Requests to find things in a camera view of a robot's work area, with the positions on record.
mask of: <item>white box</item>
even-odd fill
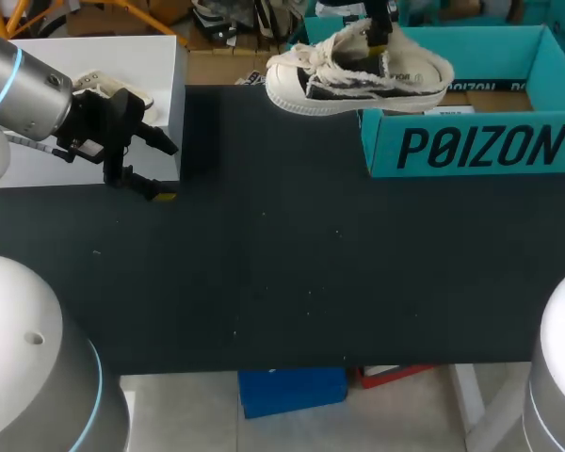
[[[154,98],[161,127],[180,148],[185,115],[186,50],[173,36],[16,40],[16,45],[56,70],[76,78],[100,70]],[[44,141],[56,146],[50,137]],[[10,144],[11,163],[0,188],[101,184],[103,165],[81,157],[67,163],[48,153]],[[180,152],[166,155],[133,137],[124,165],[159,181],[180,180]]]

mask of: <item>blue led ring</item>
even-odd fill
[[[94,350],[94,356],[96,357],[96,364],[98,366],[98,393],[96,394],[96,401],[94,402],[94,409],[92,410],[92,414],[90,415],[86,426],[82,430],[82,434],[79,435],[79,438],[77,439],[73,447],[69,449],[69,452],[75,452],[88,436],[88,432],[90,431],[92,424],[94,424],[94,419],[96,418],[98,407],[101,405],[101,397],[103,396],[103,367],[101,365],[101,359],[98,356],[98,352],[96,351],[94,344],[92,344],[91,341],[88,342],[92,347],[92,350]]]
[[[12,86],[12,83],[15,81],[15,75],[17,75],[17,72],[19,71],[19,67],[21,66],[22,59],[23,59],[23,51],[21,49],[17,49],[17,57],[15,58],[15,65],[12,68],[12,73],[10,74],[7,83],[2,88],[2,91],[0,92],[0,104],[2,104],[4,98],[7,97],[8,90]]]

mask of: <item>shoe sole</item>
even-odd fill
[[[445,96],[447,89],[436,94],[415,97],[392,97],[387,99],[361,99],[344,101],[315,101],[301,99],[299,101],[284,100],[268,83],[266,78],[266,93],[270,101],[290,113],[303,116],[331,116],[352,110],[381,109],[399,113],[422,113],[436,107]]]

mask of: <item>white canvas sneaker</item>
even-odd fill
[[[307,116],[382,108],[420,113],[439,104],[452,65],[394,24],[387,49],[370,56],[371,20],[350,24],[314,46],[297,44],[267,63],[266,91],[280,108]]]
[[[73,89],[73,94],[79,94],[88,89],[105,98],[112,97],[119,89],[127,89],[144,102],[144,117],[142,121],[145,124],[151,125],[157,120],[157,109],[154,106],[154,99],[149,94],[101,71],[92,70],[79,75],[73,80]]]
[[[318,17],[347,17],[347,16],[365,16],[366,6],[364,3],[352,3],[349,5],[341,5],[333,7],[317,2],[315,13]]]

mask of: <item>blue box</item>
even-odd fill
[[[336,31],[308,20],[306,26],[311,42]],[[565,55],[548,27],[404,31],[454,65],[451,89],[524,90],[534,111],[385,116],[365,110],[363,150],[373,177],[565,172]]]
[[[238,386],[247,419],[330,405],[347,395],[341,368],[240,371]]]

